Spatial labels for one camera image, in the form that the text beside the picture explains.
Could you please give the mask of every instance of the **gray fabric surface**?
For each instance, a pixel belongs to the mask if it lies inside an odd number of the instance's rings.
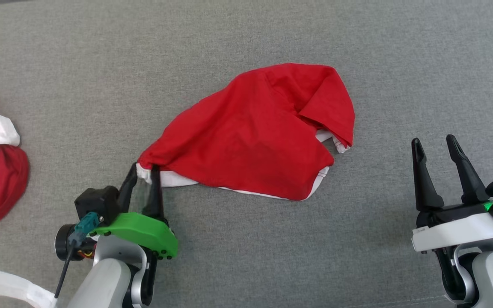
[[[177,114],[235,75],[282,62],[336,68],[354,147],[328,145],[335,165],[307,201],[165,189],[180,252],[158,266],[152,306],[451,307],[436,257],[410,243],[410,141],[421,138],[446,203],[461,195],[448,133],[493,180],[493,1],[0,6],[0,113],[31,162],[0,222],[0,270],[54,290],[53,237],[76,221],[77,195],[119,185]],[[61,304],[89,266],[71,264]]]

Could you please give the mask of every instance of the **robotic arm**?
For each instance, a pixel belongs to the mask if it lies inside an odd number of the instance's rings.
[[[56,235],[55,251],[62,261],[94,259],[69,308],[149,306],[157,261],[170,260],[178,253],[178,240],[163,214],[157,166],[152,170],[151,179],[148,204],[142,214],[128,212],[132,189],[137,183],[135,164],[121,189],[87,189],[76,199],[79,219],[95,213],[100,225],[78,247],[70,244],[70,238],[77,231],[75,225],[62,226]]]
[[[493,183],[487,188],[453,135],[446,137],[463,189],[462,204],[444,206],[426,168],[418,138],[412,141],[417,252],[437,255],[448,300],[458,308],[493,308]],[[469,248],[481,252],[466,253]]]

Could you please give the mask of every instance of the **white tape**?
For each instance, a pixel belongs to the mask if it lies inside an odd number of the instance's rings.
[[[34,308],[56,307],[54,293],[22,277],[2,271],[0,271],[0,296],[23,300]]]

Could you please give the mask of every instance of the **teal connector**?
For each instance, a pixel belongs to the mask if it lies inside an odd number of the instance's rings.
[[[88,213],[76,224],[74,232],[68,237],[68,243],[71,246],[79,247],[85,240],[87,234],[96,229],[99,224],[100,220],[98,219],[98,215],[94,212]]]

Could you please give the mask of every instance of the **black cable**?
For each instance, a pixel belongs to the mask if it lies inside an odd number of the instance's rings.
[[[66,257],[66,261],[64,262],[64,268],[62,269],[62,273],[60,274],[60,280],[58,281],[58,286],[56,287],[56,291],[54,292],[54,298],[58,298],[58,296],[60,295],[60,290],[62,289],[62,285],[64,283],[64,277],[66,277],[66,272],[68,271],[70,260],[74,255],[75,242],[75,240],[72,240],[70,244],[70,251],[68,252],[68,256]]]

